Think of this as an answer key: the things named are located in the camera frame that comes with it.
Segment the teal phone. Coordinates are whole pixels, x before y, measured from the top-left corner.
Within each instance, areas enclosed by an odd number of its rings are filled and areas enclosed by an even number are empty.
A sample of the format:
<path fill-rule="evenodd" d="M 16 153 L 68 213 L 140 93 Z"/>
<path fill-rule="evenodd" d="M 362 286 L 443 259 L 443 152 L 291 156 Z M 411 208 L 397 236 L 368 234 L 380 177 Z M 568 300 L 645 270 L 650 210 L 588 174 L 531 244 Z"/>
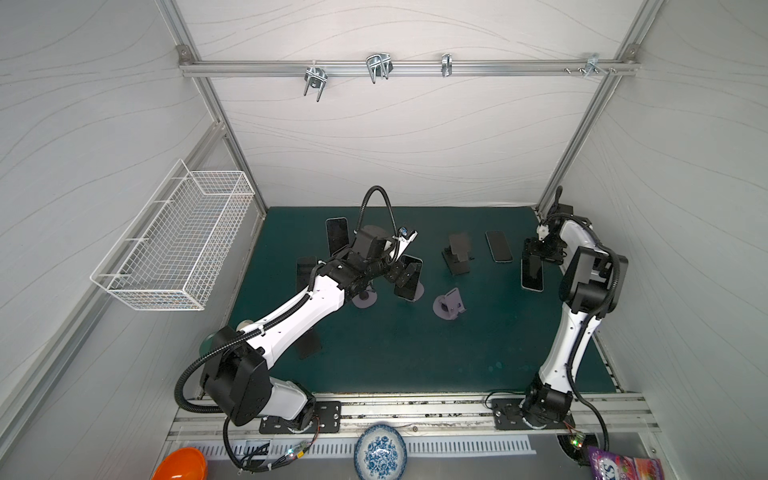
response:
<path fill-rule="evenodd" d="M 404 254 L 399 262 L 403 269 L 395 281 L 394 294 L 406 301 L 415 302 L 421 298 L 424 290 L 420 283 L 423 261 Z"/>
<path fill-rule="evenodd" d="M 314 256 L 300 257 L 296 261 L 296 291 L 301 292 L 306 289 L 312 278 L 313 268 L 317 265 L 318 259 Z"/>
<path fill-rule="evenodd" d="M 485 237 L 492 260 L 495 263 L 510 263 L 513 261 L 514 256 L 503 231 L 486 231 Z"/>

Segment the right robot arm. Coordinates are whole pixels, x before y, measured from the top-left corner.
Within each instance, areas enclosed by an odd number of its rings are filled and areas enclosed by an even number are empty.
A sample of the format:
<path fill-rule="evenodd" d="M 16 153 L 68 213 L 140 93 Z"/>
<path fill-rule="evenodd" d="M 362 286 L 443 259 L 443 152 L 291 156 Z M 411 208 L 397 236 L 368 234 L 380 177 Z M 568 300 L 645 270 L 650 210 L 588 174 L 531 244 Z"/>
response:
<path fill-rule="evenodd" d="M 525 391 L 519 408 L 525 423 L 543 429 L 563 424 L 571 404 L 578 400 L 592 406 L 576 387 L 576 377 L 586 348 L 602 320 L 617 306 L 629 260 L 604 244 L 592 222 L 562 204 L 563 188 L 525 240 L 521 255 L 521 286 L 543 290 L 543 265 L 559 266 L 563 277 L 558 290 L 562 316 L 549 354 Z"/>

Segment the purple round stand front right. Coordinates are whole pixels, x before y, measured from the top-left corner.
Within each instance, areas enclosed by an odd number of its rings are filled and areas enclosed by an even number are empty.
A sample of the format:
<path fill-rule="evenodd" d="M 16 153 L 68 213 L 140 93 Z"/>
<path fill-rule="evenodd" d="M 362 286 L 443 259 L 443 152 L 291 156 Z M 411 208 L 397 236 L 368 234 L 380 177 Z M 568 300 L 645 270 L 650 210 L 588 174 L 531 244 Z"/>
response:
<path fill-rule="evenodd" d="M 446 294 L 439 295 L 433 302 L 433 313 L 446 321 L 454 321 L 466 312 L 459 288 L 453 288 Z"/>

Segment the orange plastic bowl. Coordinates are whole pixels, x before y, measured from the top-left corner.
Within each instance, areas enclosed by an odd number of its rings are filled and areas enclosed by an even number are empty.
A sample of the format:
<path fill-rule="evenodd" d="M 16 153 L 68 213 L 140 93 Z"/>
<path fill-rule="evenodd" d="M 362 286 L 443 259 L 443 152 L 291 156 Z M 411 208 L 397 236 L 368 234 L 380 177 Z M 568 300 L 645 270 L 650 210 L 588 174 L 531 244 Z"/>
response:
<path fill-rule="evenodd" d="M 156 468 L 152 480 L 205 480 L 207 460 L 203 453 L 192 447 L 178 449 L 169 454 Z"/>

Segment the purple round stand middle left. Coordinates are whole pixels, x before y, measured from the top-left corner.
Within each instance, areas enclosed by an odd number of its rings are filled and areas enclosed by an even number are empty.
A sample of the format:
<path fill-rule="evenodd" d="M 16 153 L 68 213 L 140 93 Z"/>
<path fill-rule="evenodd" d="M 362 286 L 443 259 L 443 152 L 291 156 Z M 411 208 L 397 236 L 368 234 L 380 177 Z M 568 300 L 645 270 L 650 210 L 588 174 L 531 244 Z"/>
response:
<path fill-rule="evenodd" d="M 360 294 L 352 298 L 352 303 L 358 309 L 367 309 L 373 306 L 377 299 L 377 292 L 372 288 L 366 288 Z"/>

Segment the black stand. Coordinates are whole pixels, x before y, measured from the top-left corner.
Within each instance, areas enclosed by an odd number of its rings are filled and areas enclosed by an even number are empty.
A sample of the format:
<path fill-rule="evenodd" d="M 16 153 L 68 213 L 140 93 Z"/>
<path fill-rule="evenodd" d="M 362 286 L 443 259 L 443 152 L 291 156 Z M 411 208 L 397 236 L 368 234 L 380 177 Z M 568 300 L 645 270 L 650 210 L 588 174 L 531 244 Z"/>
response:
<path fill-rule="evenodd" d="M 471 240 L 467 232 L 451 234 L 449 245 L 443 249 L 442 256 L 453 276 L 471 271 Z"/>
<path fill-rule="evenodd" d="M 296 350 L 300 360 L 306 360 L 322 350 L 320 336 L 315 327 L 310 328 L 296 341 Z"/>

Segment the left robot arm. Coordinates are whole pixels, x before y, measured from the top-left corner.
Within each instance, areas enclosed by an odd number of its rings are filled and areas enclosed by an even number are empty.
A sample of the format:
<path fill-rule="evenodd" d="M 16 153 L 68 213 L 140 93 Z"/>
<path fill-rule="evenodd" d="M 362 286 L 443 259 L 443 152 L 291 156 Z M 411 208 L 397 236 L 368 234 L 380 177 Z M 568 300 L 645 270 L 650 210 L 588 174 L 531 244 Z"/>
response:
<path fill-rule="evenodd" d="M 281 355 L 325 317 L 365 292 L 383 277 L 403 287 L 418 265 L 404 260 L 418 233 L 394 225 L 386 231 L 359 222 L 352 243 L 317 262 L 308 284 L 262 319 L 237 331 L 223 327 L 210 351 L 193 361 L 174 386 L 179 409 L 195 414 L 224 414 L 236 426 L 276 417 L 302 431 L 315 414 L 316 399 L 291 381 L 274 378 Z"/>

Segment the white bottle beige cap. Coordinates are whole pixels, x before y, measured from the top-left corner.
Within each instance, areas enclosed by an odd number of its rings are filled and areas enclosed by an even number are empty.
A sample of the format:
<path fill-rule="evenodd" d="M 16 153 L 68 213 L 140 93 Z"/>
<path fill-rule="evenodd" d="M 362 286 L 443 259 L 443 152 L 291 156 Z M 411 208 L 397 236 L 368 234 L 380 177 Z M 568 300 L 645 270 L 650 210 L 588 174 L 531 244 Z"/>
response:
<path fill-rule="evenodd" d="M 242 331 L 249 325 L 253 324 L 253 321 L 251 320 L 243 320 L 241 321 L 235 328 L 236 331 Z"/>

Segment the aluminium cross bar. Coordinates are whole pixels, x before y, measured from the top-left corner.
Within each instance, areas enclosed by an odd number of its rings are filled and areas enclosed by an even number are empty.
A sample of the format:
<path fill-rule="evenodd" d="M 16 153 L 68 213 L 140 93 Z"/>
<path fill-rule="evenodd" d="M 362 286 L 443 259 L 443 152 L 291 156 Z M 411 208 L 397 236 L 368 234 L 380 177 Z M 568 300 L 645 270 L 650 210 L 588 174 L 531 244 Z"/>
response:
<path fill-rule="evenodd" d="M 566 67 L 578 68 L 586 59 L 577 60 L 458 60 L 453 57 L 450 77 L 528 77 L 570 76 Z M 600 59 L 605 67 L 613 67 L 618 76 L 632 76 L 641 69 L 638 62 Z M 437 77 L 441 75 L 441 58 L 431 60 L 393 60 L 391 78 Z M 189 78 L 290 78 L 303 77 L 310 66 L 323 68 L 330 78 L 367 77 L 364 60 L 326 61 L 198 61 L 182 65 L 182 75 Z"/>

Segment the purple snack bag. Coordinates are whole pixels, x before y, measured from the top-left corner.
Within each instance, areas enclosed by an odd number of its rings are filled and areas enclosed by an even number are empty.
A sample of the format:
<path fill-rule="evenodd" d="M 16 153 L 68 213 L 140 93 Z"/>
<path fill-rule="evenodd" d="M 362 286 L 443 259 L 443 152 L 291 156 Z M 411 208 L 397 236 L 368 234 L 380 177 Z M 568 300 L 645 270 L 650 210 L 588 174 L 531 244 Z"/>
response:
<path fill-rule="evenodd" d="M 588 460 L 594 480 L 665 479 L 658 459 L 627 457 L 590 446 Z"/>

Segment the metal clamp right of centre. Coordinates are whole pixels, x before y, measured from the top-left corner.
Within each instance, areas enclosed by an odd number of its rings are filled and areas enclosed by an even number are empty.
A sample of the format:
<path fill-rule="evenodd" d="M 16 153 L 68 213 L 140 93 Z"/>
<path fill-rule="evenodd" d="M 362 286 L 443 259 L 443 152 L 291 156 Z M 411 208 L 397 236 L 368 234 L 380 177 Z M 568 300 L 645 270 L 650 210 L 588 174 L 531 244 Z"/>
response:
<path fill-rule="evenodd" d="M 441 57 L 441 75 L 443 78 L 448 78 L 452 75 L 453 71 L 453 57 L 450 53 L 445 53 Z"/>

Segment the metal u-bolt clamp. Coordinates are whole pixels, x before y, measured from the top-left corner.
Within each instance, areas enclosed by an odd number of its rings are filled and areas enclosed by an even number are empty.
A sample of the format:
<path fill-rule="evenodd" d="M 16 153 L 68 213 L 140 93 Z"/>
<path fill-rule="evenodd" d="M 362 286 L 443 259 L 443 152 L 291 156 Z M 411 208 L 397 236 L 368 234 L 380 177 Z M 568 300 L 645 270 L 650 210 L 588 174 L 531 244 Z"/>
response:
<path fill-rule="evenodd" d="M 326 71 L 318 66 L 310 66 L 305 71 L 304 81 L 305 86 L 303 95 L 307 96 L 310 90 L 315 90 L 315 100 L 319 102 L 328 82 L 328 75 Z"/>
<path fill-rule="evenodd" d="M 365 65 L 373 84 L 375 84 L 379 78 L 388 80 L 393 70 L 391 55 L 384 52 L 367 57 Z"/>

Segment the white phone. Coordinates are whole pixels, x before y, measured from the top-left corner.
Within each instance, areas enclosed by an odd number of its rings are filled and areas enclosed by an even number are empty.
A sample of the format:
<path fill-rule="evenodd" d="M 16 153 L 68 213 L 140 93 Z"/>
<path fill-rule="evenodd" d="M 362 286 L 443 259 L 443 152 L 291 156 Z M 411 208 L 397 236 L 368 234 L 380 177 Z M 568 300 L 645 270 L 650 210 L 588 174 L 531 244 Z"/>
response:
<path fill-rule="evenodd" d="M 543 291 L 543 266 L 539 256 L 524 255 L 521 258 L 521 286 L 529 291 Z"/>

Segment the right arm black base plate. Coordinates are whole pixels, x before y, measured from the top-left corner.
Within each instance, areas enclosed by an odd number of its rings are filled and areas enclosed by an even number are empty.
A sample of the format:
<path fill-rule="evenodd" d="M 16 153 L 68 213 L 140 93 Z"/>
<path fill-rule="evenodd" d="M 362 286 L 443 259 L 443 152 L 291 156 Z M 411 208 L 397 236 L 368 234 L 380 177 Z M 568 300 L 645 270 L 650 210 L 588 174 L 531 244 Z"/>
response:
<path fill-rule="evenodd" d="M 496 430 L 567 430 L 574 427 L 573 416 L 568 413 L 560 417 L 556 410 L 535 403 L 524 409 L 523 399 L 493 398 L 491 410 Z"/>

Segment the green table mat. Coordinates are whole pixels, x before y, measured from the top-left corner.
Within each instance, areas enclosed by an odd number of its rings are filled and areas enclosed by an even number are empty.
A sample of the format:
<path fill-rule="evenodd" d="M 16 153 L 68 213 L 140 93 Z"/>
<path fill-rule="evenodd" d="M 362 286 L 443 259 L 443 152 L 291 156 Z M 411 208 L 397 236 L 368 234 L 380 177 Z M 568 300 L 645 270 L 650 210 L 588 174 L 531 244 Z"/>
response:
<path fill-rule="evenodd" d="M 418 232 L 411 255 L 423 261 L 423 297 L 410 303 L 383 279 L 376 303 L 346 305 L 317 324 L 322 350 L 306 360 L 289 348 L 272 375 L 314 392 L 523 391 L 546 359 L 561 318 L 560 269 L 543 268 L 542 292 L 521 286 L 518 262 L 495 263 L 486 231 L 503 231 L 514 254 L 537 226 L 528 208 L 274 207 L 255 245 L 230 317 L 257 320 L 296 294 L 296 261 L 328 256 L 325 221 L 346 217 Z M 467 232 L 471 271 L 453 276 L 443 259 L 451 234 Z M 466 312 L 454 321 L 433 313 L 439 295 L 459 288 Z"/>

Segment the metal u-bolt clamp centre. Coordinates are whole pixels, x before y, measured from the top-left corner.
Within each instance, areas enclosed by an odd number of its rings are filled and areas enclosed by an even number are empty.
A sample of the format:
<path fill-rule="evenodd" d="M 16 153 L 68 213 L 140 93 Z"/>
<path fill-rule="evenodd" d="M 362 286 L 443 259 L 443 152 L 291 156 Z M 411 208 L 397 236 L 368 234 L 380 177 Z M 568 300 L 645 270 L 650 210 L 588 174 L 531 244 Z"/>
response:
<path fill-rule="evenodd" d="M 367 57 L 365 65 L 373 84 L 375 84 L 379 78 L 388 80 L 393 70 L 391 55 L 384 52 Z"/>

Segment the purple phone back left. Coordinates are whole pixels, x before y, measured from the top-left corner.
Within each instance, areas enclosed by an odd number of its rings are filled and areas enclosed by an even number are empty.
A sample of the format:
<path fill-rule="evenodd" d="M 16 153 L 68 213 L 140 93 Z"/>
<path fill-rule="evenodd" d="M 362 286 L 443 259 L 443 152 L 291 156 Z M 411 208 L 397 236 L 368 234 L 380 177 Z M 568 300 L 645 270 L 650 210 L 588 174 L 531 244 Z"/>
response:
<path fill-rule="evenodd" d="M 325 221 L 329 255 L 334 256 L 350 244 L 348 219 L 333 217 Z"/>

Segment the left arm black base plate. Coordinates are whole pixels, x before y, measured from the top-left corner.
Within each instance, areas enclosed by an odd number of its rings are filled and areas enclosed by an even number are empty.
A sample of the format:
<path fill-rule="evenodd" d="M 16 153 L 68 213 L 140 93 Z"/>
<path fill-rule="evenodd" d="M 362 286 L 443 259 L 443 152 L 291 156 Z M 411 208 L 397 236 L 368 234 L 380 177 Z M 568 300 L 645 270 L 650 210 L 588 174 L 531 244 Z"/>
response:
<path fill-rule="evenodd" d="M 259 433 L 263 435 L 338 433 L 340 423 L 341 403 L 339 401 L 310 400 L 293 419 L 278 416 L 263 417 L 259 425 Z"/>

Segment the metal bracket far right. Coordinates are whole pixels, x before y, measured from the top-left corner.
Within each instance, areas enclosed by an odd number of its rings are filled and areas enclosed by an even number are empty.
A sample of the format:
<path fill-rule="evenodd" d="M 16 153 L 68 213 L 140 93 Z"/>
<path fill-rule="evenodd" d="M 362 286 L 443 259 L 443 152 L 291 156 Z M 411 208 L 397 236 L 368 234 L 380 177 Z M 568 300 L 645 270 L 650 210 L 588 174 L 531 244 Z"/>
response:
<path fill-rule="evenodd" d="M 617 70 L 613 67 L 605 67 L 600 62 L 598 54 L 592 54 L 588 57 L 583 66 L 572 69 L 566 67 L 564 72 L 570 76 L 580 76 L 582 78 L 588 78 L 590 76 L 608 77 L 617 74 Z"/>

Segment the purple round stand centre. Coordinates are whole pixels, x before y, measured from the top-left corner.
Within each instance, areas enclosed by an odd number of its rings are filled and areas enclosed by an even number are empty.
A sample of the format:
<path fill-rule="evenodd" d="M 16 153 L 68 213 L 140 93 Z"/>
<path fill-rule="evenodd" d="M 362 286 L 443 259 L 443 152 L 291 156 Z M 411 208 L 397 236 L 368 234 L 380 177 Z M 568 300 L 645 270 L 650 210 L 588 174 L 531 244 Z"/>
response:
<path fill-rule="evenodd" d="M 416 302 L 422 298 L 424 295 L 425 288 L 421 282 L 419 282 L 416 286 L 415 293 L 412 299 L 410 299 L 410 302 Z"/>

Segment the green cap clear jar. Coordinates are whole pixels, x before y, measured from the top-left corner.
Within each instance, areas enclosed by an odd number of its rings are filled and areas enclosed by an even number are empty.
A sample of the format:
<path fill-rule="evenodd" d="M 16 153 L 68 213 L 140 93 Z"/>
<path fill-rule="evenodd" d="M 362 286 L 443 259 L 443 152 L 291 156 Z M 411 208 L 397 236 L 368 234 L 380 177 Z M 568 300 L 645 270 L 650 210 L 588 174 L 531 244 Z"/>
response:
<path fill-rule="evenodd" d="M 198 349 L 200 356 L 205 356 L 210 352 L 210 350 L 212 349 L 211 345 L 213 342 L 213 337 L 214 335 L 210 334 L 207 337 L 205 337 L 204 340 L 201 342 Z"/>

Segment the purple round stand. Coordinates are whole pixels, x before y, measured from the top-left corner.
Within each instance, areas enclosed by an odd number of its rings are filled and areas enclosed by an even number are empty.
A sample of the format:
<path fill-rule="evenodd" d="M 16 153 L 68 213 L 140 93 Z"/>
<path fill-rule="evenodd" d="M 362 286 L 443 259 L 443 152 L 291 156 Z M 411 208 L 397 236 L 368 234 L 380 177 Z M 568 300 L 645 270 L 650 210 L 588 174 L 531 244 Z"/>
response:
<path fill-rule="evenodd" d="M 415 293 L 412 299 L 410 299 L 410 302 L 416 302 L 422 298 L 424 295 L 425 288 L 421 282 L 419 282 L 416 286 Z"/>
<path fill-rule="evenodd" d="M 453 288 L 446 294 L 439 295 L 433 302 L 433 313 L 446 321 L 454 321 L 466 312 L 459 288 Z"/>
<path fill-rule="evenodd" d="M 352 298 L 352 303 L 358 309 L 367 309 L 373 306 L 377 299 L 377 292 L 372 288 L 366 288 L 360 294 Z"/>

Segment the metal u-bolt clamp left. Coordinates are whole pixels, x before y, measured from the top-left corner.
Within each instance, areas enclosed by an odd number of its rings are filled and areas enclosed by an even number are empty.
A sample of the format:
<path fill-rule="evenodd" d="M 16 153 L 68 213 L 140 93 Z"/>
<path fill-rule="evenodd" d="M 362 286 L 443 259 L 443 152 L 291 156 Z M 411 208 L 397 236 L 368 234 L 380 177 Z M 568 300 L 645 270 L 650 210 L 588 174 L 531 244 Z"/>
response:
<path fill-rule="evenodd" d="M 307 96 L 310 90 L 315 90 L 315 100 L 319 102 L 328 82 L 328 75 L 326 71 L 318 66 L 310 66 L 305 71 L 304 81 L 305 86 L 303 95 Z"/>

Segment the blue white ceramic bowl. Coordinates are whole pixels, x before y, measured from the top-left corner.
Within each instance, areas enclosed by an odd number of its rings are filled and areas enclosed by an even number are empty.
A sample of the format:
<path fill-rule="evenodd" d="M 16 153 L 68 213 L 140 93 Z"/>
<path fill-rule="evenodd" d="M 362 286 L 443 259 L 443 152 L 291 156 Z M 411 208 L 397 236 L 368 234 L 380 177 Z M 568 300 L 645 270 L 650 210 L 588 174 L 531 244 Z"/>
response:
<path fill-rule="evenodd" d="M 353 452 L 353 464 L 361 480 L 400 480 L 407 460 L 403 437 L 385 424 L 376 424 L 365 430 Z"/>

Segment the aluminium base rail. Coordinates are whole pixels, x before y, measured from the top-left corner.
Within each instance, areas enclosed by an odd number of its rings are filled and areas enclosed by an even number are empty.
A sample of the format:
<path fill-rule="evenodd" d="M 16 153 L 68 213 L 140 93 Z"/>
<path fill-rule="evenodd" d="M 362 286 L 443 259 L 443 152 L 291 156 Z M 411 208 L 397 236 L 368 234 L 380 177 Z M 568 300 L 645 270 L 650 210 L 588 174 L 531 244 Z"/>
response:
<path fill-rule="evenodd" d="M 329 436 L 355 437 L 368 427 L 385 423 L 393 426 L 403 436 L 450 436 L 450 435 L 502 435 L 498 425 L 509 424 L 524 434 L 569 433 L 563 424 L 550 424 L 543 429 L 530 429 L 517 417 L 508 421 L 505 412 L 494 413 L 492 405 L 511 404 L 517 408 L 522 401 L 520 395 L 494 394 L 486 400 L 488 393 L 393 393 L 393 394 L 332 394 L 316 393 L 318 402 L 339 402 L 339 431 Z M 585 397 L 598 409 L 608 432 L 648 433 L 660 432 L 645 398 L 638 393 L 587 394 Z M 583 404 L 574 401 L 570 410 L 575 429 L 600 434 L 596 416 Z M 198 441 L 221 439 L 223 414 L 193 414 L 179 410 L 171 423 L 165 440 Z M 259 421 L 252 421 L 244 427 L 230 427 L 232 439 L 264 437 L 259 433 Z"/>

